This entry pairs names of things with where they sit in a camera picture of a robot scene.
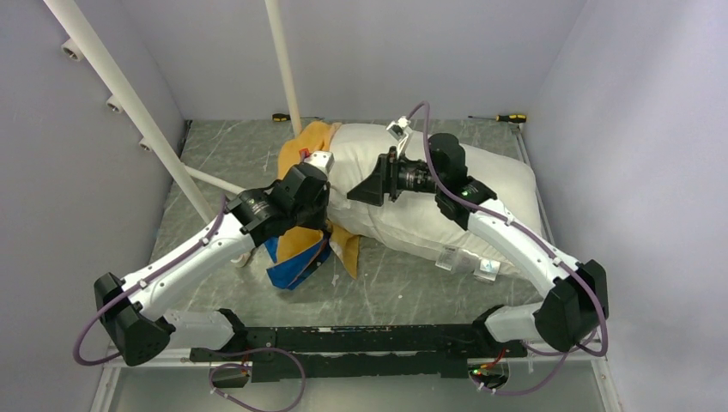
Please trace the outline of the yellow and blue pillowcase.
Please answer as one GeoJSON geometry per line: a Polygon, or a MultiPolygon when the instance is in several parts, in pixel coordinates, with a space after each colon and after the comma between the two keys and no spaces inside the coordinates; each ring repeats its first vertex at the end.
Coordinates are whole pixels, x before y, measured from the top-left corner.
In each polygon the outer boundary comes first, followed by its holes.
{"type": "MultiPolygon", "coordinates": [[[[277,177],[301,160],[303,154],[327,151],[340,123],[314,121],[295,138],[285,142],[278,155],[277,177]]],[[[360,237],[336,223],[327,223],[324,231],[294,227],[284,235],[264,243],[273,265],[267,270],[271,284],[293,290],[304,282],[331,254],[335,254],[352,278],[358,277],[360,237]]]]}

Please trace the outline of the white pillow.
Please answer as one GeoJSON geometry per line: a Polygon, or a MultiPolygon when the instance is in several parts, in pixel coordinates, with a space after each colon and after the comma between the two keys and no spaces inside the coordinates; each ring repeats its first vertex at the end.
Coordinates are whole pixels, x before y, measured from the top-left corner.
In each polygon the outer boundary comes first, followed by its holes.
{"type": "MultiPolygon", "coordinates": [[[[380,207],[347,199],[348,191],[373,171],[378,156],[396,143],[383,125],[344,124],[334,133],[329,219],[352,234],[374,238],[396,251],[434,261],[445,246],[452,245],[500,262],[499,272],[504,276],[519,276],[519,270],[494,246],[444,217],[431,194],[406,191],[380,207]]],[[[522,224],[543,234],[532,169],[483,148],[465,145],[464,151],[469,175],[494,190],[522,224]]]]}

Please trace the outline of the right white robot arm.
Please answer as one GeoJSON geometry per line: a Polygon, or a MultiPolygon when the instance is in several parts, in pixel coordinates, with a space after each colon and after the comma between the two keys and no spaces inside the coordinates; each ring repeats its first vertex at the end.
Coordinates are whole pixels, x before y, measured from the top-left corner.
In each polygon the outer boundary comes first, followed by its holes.
{"type": "Polygon", "coordinates": [[[466,151],[451,134],[424,140],[425,158],[407,159],[396,147],[380,154],[373,171],[347,198],[380,206],[404,191],[434,194],[440,213],[463,230],[498,249],[543,297],[530,306],[496,306],[473,333],[476,351],[493,356],[510,341],[542,341],[559,353],[585,349],[599,332],[603,356],[608,348],[609,302],[604,267],[580,262],[532,232],[483,182],[471,177],[466,151]]]}

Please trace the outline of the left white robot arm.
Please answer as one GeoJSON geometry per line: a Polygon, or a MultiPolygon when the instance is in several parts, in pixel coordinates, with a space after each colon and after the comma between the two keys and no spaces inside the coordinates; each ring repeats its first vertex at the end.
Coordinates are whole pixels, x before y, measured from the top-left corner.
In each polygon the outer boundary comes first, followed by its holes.
{"type": "Polygon", "coordinates": [[[226,262],[283,236],[294,227],[325,225],[333,156],[316,152],[263,188],[223,198],[218,215],[159,260],[123,277],[94,282],[100,323],[129,367],[168,348],[208,348],[224,360],[240,358],[247,345],[231,311],[180,312],[172,305],[226,262]]]}

